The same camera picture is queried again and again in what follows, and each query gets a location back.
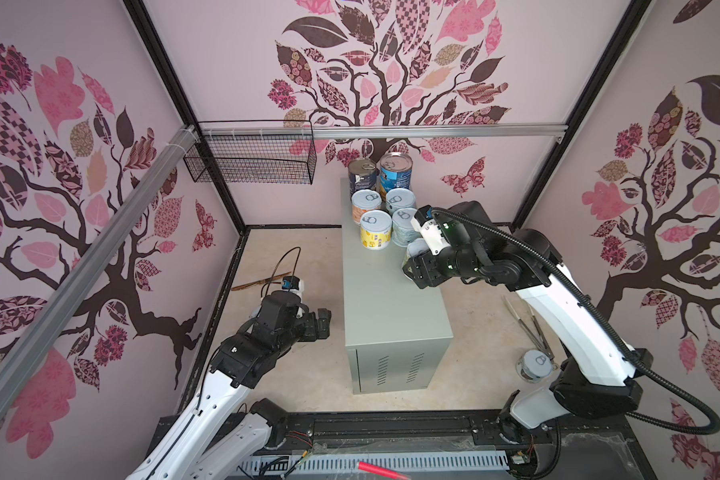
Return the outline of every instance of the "wire basket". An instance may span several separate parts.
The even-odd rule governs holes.
[[[243,122],[256,122],[256,126]],[[195,182],[212,181],[208,163],[215,161],[227,182],[312,184],[317,165],[312,122],[286,120],[285,127],[283,120],[201,123],[211,157],[201,155],[201,144],[193,145],[184,156]]]

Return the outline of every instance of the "wooden stick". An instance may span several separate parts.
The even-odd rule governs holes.
[[[288,276],[288,275],[290,275],[290,274],[291,274],[290,272],[285,272],[284,274],[276,275],[276,276],[273,276],[272,278],[263,278],[263,279],[261,279],[261,280],[257,280],[256,282],[245,283],[244,285],[233,286],[233,287],[232,287],[232,292],[237,292],[237,291],[240,291],[240,290],[245,290],[246,288],[249,288],[249,287],[254,286],[254,285],[263,285],[264,283],[267,283],[267,282],[269,282],[270,280],[271,280],[271,281],[280,280],[280,279],[283,278],[284,276]]]

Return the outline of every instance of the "tin can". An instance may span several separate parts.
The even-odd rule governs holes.
[[[408,246],[421,236],[411,225],[411,218],[414,215],[416,215],[415,208],[400,208],[392,214],[392,241],[395,245]]]
[[[352,219],[360,225],[360,217],[382,206],[382,196],[373,190],[358,190],[352,196]]]
[[[389,152],[378,161],[378,175],[381,178],[379,193],[386,200],[387,192],[393,188],[411,188],[413,160],[400,152]]]
[[[376,190],[376,164],[367,158],[349,162],[349,197],[358,190]]]
[[[387,192],[386,210],[392,215],[401,208],[415,208],[416,196],[407,188],[393,188]]]
[[[381,250],[389,245],[392,218],[381,210],[365,212],[360,219],[360,241],[365,248]]]

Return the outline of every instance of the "beige floor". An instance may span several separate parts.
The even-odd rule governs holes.
[[[267,277],[278,258],[297,245],[302,246],[296,274],[306,282],[304,302],[311,310],[333,312],[331,337],[297,343],[260,381],[248,405],[267,397],[291,412],[501,408],[509,394],[528,385],[514,366],[533,344],[501,302],[502,295],[511,295],[515,308],[526,316],[519,298],[503,287],[450,280],[440,288],[454,338],[429,388],[353,395],[344,349],[340,229],[253,230],[234,284]],[[293,260],[284,260],[278,273],[289,271]],[[237,331],[259,300],[258,287],[230,292],[211,351]],[[557,360],[565,358],[543,321],[542,328]]]

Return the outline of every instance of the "pink wall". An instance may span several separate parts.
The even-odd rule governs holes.
[[[488,107],[496,107],[491,116],[500,118],[503,123],[562,123],[628,2],[565,0],[536,2],[529,7],[523,2],[506,0],[400,1],[386,2],[392,7],[383,19],[372,12],[372,3],[384,4],[334,0],[270,0],[240,4],[203,0],[192,4],[192,8],[182,2],[148,2],[148,6],[202,120],[283,118],[286,112],[294,114],[298,109],[314,121],[326,115],[327,125],[361,125],[375,107],[381,107],[381,114],[370,124],[394,124],[392,112],[398,106],[402,107],[402,124],[406,124],[408,113],[412,114],[408,122],[415,124],[416,120],[424,120],[424,112],[430,103],[428,116],[440,114],[440,123],[453,121],[461,112],[471,113]],[[405,8],[411,12],[429,8],[427,21],[424,22],[420,14],[406,16],[402,13]],[[406,20],[399,22],[398,16]],[[348,20],[350,17],[359,18],[359,24],[367,27],[348,27],[356,24]],[[332,24],[346,40],[337,36],[326,39],[317,35],[314,38],[307,30],[288,28],[300,18],[307,18],[307,22]],[[404,31],[402,25],[407,25],[407,18],[416,28],[422,26],[421,34]],[[458,26],[448,34],[449,25]],[[383,43],[390,28],[396,42],[404,45],[400,63],[393,58],[376,58],[374,66],[379,74],[372,70],[370,62],[360,65],[342,63],[348,60],[342,56],[347,52],[370,55],[371,44]],[[307,32],[306,36],[299,30]],[[404,42],[408,33],[412,38],[410,44]],[[306,62],[309,66],[313,91],[302,92],[302,86],[283,72],[276,42],[294,48],[302,57],[306,52],[312,54],[300,60],[300,65]],[[392,100],[403,87],[402,76],[414,60],[420,58],[421,47],[427,42],[431,51],[428,66],[419,78],[412,80],[409,75],[405,85],[404,92],[413,97],[408,101],[405,96]],[[479,45],[474,63],[458,78],[459,82],[467,78],[477,81],[462,83],[456,89],[482,83],[481,88],[488,89],[492,85],[497,92],[492,98],[487,94],[472,98],[474,103],[470,104],[467,95],[454,91],[454,79],[461,72],[462,55]],[[442,54],[447,46],[452,51],[458,50],[458,54],[450,57]],[[489,59],[500,61],[492,75],[483,80],[476,72]],[[330,78],[323,71],[326,68],[346,71],[351,68],[355,75],[361,76],[349,75],[344,80]],[[397,69],[400,78],[396,78],[390,69]],[[444,76],[436,80],[440,73]],[[282,80],[283,90],[293,90],[292,94],[284,96],[292,101],[283,99],[278,106],[274,99],[268,98],[275,80]],[[383,101],[380,94],[384,88],[382,81],[389,86],[387,101]],[[327,85],[326,92],[321,92],[319,82]],[[359,102],[355,100],[350,83],[359,92]],[[346,98],[346,107],[340,100],[330,105],[327,96],[331,95],[327,91],[332,88]],[[273,97],[282,94],[277,88],[274,90]],[[423,109],[418,109],[422,104],[416,99],[418,94],[430,95],[424,100]],[[433,102],[439,94],[443,95]],[[320,109],[316,109],[316,99]],[[455,101],[455,115],[444,121],[442,113],[451,100]],[[500,115],[498,112],[502,108],[509,110]],[[496,221],[512,220],[551,140],[476,138],[472,142],[474,144],[465,143],[451,149],[424,139],[410,139],[409,144],[403,145],[414,158],[413,190],[419,203],[451,206],[462,201],[463,194],[464,200],[480,200]],[[394,148],[393,141],[376,140],[373,143],[372,158],[376,159],[387,149]],[[322,142],[318,146],[313,185],[231,184],[230,189],[245,221],[249,224],[340,223],[337,178],[344,177],[346,169],[338,159],[326,156],[326,152],[332,150],[326,144]],[[349,145],[336,144],[336,150],[347,148],[346,158],[350,158],[353,150],[362,151],[362,144],[363,139]],[[484,179],[479,175],[468,178],[470,168],[481,158],[484,159]],[[460,190],[463,187],[468,190],[457,193],[453,185],[442,181],[443,177],[451,175],[458,176],[454,181],[462,180]]]
[[[720,0],[685,4],[656,2],[528,225],[654,370],[720,414]],[[706,424],[640,384],[640,412]],[[720,478],[720,433],[632,425],[659,478]]]
[[[0,3],[0,354],[180,125],[120,2]],[[0,478],[138,465],[236,238],[180,164],[0,425]]]

